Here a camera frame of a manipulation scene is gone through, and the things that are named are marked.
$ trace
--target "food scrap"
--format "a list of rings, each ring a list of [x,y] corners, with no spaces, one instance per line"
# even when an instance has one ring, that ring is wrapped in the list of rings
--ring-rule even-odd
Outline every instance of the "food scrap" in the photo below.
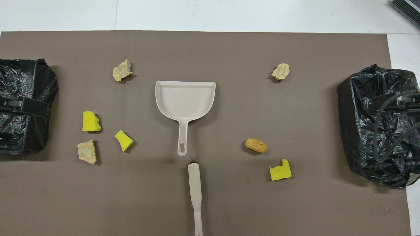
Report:
[[[291,177],[289,162],[286,159],[281,159],[281,162],[283,163],[282,165],[278,165],[274,168],[271,168],[270,166],[270,175],[272,181]]]
[[[268,150],[268,146],[258,139],[245,140],[245,146],[258,153],[265,153]]]
[[[127,76],[131,75],[131,64],[127,60],[123,61],[117,67],[112,70],[112,76],[116,81],[121,81],[121,79],[126,78]]]
[[[289,65],[287,65],[286,63],[282,63],[282,64],[279,64],[276,69],[274,69],[273,73],[271,74],[271,77],[282,81],[286,78],[289,72],[290,72]]]
[[[92,111],[84,111],[82,131],[93,132],[99,130],[101,130],[101,126],[99,125],[98,117]]]
[[[79,153],[79,159],[94,164],[96,162],[95,146],[93,140],[89,140],[84,143],[77,145],[77,152]]]
[[[124,133],[124,131],[122,130],[118,131],[114,138],[116,138],[118,142],[120,142],[121,149],[123,150],[123,152],[125,152],[127,148],[134,142],[134,140],[128,137],[127,134]]]

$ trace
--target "dustpan pan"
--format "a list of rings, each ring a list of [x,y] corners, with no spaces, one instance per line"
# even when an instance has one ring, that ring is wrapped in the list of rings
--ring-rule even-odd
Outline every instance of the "dustpan pan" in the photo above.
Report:
[[[210,111],[216,83],[157,81],[155,89],[156,104],[160,112],[179,122],[178,154],[184,156],[188,123]]]

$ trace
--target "black garbage bin lined with bag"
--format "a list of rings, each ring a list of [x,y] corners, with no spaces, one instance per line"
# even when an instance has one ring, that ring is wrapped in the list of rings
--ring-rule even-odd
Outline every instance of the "black garbage bin lined with bag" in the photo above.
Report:
[[[417,181],[420,102],[414,73],[372,65],[351,75],[337,91],[341,139],[350,169],[394,189]]]
[[[44,59],[0,60],[0,153],[45,147],[57,92],[57,78]]]

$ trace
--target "white floor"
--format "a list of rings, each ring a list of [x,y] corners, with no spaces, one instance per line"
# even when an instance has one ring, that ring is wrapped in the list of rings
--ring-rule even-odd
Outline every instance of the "white floor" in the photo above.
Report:
[[[114,29],[388,34],[392,67],[420,75],[420,29],[388,0],[0,0],[0,31]],[[420,181],[407,200],[420,235]]]

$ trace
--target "plastic bag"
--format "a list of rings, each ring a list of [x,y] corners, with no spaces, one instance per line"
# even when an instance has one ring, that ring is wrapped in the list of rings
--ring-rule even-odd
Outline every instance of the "plastic bag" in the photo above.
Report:
[[[384,162],[373,157],[375,115],[369,112],[371,99],[391,92],[417,89],[411,71],[367,67],[347,78],[337,88],[341,139],[350,169],[366,179],[403,189],[419,179],[420,131],[406,137]],[[384,128],[378,135],[378,153],[383,155],[409,127],[420,121],[419,115],[383,112]]]
[[[0,60],[0,94],[27,97],[48,104],[58,92],[55,73],[39,60]],[[0,152],[40,151],[48,140],[49,117],[0,113]]]

